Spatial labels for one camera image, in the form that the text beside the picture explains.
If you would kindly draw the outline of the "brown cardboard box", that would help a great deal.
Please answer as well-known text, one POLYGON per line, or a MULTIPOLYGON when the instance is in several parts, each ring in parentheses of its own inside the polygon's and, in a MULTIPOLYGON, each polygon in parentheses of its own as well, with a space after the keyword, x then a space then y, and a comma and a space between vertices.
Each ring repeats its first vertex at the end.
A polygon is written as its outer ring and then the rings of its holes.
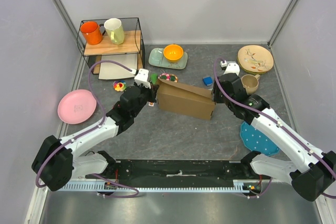
POLYGON ((215 109, 210 90, 158 79, 156 99, 163 111, 210 120, 215 109))

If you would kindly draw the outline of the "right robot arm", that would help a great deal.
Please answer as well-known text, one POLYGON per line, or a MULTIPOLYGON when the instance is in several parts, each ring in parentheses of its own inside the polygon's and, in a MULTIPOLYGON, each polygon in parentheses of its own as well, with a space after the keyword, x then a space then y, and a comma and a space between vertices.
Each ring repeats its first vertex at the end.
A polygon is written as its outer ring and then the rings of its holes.
POLYGON ((282 161, 252 151, 240 166, 245 178, 258 174, 280 180, 308 201, 329 196, 326 190, 335 182, 335 152, 315 147, 289 127, 264 99, 248 95, 235 73, 215 77, 212 94, 215 102, 226 104, 235 117, 266 135, 289 158, 282 161))

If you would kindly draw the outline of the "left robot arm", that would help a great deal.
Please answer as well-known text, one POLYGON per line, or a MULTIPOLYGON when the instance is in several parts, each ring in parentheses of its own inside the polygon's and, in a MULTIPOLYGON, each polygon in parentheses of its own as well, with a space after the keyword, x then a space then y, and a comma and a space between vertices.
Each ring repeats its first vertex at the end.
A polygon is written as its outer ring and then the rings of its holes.
POLYGON ((111 178, 115 165, 110 156, 105 152, 93 157, 83 156, 83 153, 125 132, 147 103, 156 102, 158 88, 157 84, 127 87, 120 100, 95 124, 62 138, 54 135, 45 138, 31 165, 36 173, 36 186, 57 191, 75 176, 99 174, 111 178))

